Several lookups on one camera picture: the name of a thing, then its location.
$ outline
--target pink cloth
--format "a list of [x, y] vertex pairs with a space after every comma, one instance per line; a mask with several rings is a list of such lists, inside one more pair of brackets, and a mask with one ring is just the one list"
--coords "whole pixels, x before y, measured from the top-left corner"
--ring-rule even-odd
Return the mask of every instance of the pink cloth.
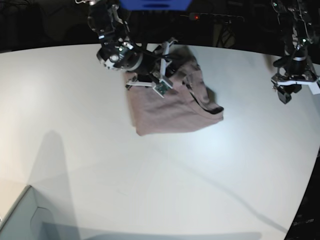
[[173, 89], [164, 98], [151, 87], [133, 86], [128, 91], [138, 135], [194, 132], [223, 120], [224, 109], [209, 99], [195, 59], [170, 80]]

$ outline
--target fabric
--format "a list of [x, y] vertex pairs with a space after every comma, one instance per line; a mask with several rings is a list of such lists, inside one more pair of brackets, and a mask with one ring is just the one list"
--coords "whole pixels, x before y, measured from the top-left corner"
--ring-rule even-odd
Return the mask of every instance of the fabric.
[[223, 120], [224, 109], [209, 98], [196, 59], [182, 65], [170, 80], [173, 89], [164, 98], [151, 87], [133, 86], [128, 91], [138, 135], [194, 132]]

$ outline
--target dark background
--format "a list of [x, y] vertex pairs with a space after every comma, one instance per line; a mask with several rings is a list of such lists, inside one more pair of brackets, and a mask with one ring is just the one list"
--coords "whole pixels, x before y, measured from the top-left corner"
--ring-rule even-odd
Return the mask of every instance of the dark background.
[[[313, 23], [318, 26], [320, 0], [308, 1]], [[191, 20], [192, 12], [210, 15]], [[97, 44], [97, 35], [88, 27], [87, 17], [88, 5], [75, 4], [74, 0], [0, 0], [0, 52]], [[184, 45], [278, 56], [284, 53], [277, 14], [270, 0], [194, 0], [185, 12], [137, 11], [131, 13], [128, 22], [137, 43], [161, 43], [175, 37]], [[309, 54], [314, 63], [320, 64], [319, 45], [309, 47]], [[319, 182], [318, 157], [286, 240], [320, 239]]]

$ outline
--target blue component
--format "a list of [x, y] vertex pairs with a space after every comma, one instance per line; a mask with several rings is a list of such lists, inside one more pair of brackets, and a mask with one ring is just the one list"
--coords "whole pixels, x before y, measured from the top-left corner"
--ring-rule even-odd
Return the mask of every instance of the blue component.
[[174, 10], [185, 11], [192, 0], [120, 0], [121, 7], [131, 11]]

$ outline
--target table surface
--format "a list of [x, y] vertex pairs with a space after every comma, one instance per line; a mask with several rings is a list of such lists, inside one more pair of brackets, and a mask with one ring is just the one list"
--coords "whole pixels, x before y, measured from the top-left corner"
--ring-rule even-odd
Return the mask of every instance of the table surface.
[[282, 104], [271, 56], [191, 46], [224, 121], [140, 137], [98, 49], [0, 54], [1, 176], [31, 184], [65, 239], [283, 240], [318, 153], [320, 98], [304, 87]]

